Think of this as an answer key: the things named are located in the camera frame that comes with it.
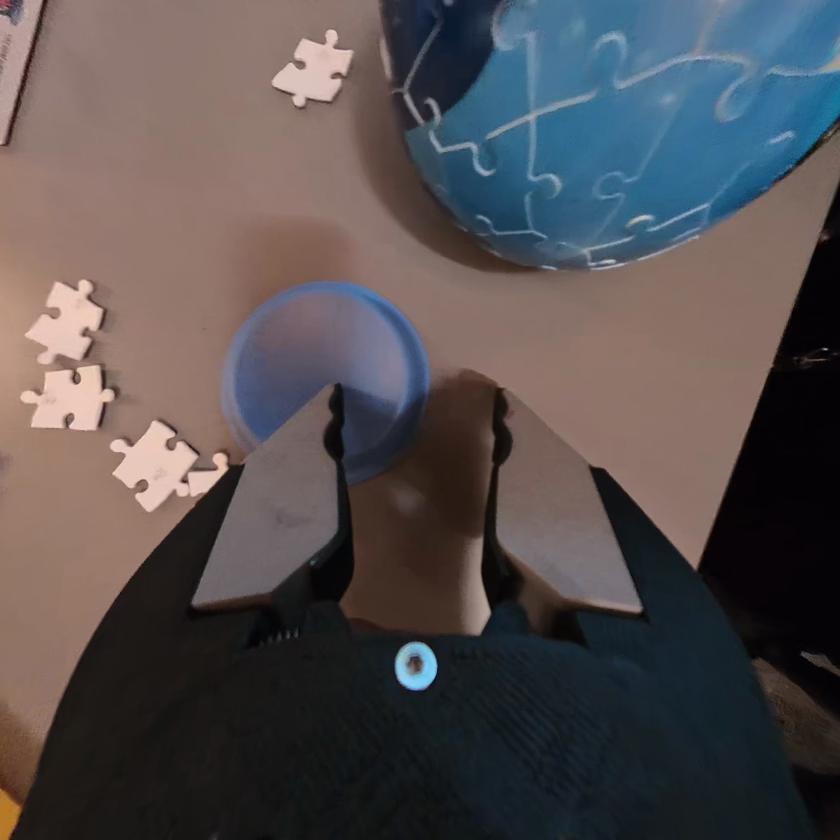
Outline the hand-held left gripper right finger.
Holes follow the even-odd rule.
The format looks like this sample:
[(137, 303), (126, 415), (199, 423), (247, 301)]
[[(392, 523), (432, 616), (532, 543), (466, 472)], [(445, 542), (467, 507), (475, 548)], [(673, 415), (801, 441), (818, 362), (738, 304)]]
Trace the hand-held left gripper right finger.
[(579, 613), (644, 613), (589, 462), (512, 391), (492, 406), (485, 519), (488, 601), (521, 606), (533, 632)]

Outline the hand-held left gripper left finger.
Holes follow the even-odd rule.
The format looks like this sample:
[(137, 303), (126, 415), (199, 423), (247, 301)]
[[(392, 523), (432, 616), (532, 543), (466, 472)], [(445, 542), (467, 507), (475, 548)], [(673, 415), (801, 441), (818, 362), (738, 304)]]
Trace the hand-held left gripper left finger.
[(330, 384), (245, 460), (192, 608), (268, 603), (350, 536), (343, 389)]

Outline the blue ball stand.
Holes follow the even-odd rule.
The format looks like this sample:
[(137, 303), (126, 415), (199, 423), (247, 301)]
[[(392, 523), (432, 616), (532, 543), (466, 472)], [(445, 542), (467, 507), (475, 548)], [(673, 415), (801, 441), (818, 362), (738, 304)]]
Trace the blue ball stand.
[(264, 302), (237, 330), (220, 399), (250, 454), (328, 386), (343, 390), (343, 465), (350, 485), (375, 478), (413, 446), (431, 387), (423, 342), (372, 290), (310, 282)]

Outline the blue puzzle ball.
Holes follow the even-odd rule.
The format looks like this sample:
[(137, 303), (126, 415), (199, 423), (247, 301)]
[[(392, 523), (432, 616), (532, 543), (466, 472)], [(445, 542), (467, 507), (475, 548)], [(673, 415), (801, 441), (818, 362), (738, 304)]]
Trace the blue puzzle ball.
[(833, 130), (839, 2), (380, 2), (406, 152), (522, 266), (609, 270), (734, 215)]

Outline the cartoon printed puzzle box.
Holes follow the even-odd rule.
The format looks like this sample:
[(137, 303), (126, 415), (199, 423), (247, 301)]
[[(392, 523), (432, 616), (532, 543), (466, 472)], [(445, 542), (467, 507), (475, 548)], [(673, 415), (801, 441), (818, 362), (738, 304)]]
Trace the cartoon printed puzzle box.
[(1, 2), (1, 145), (8, 146), (45, 1)]

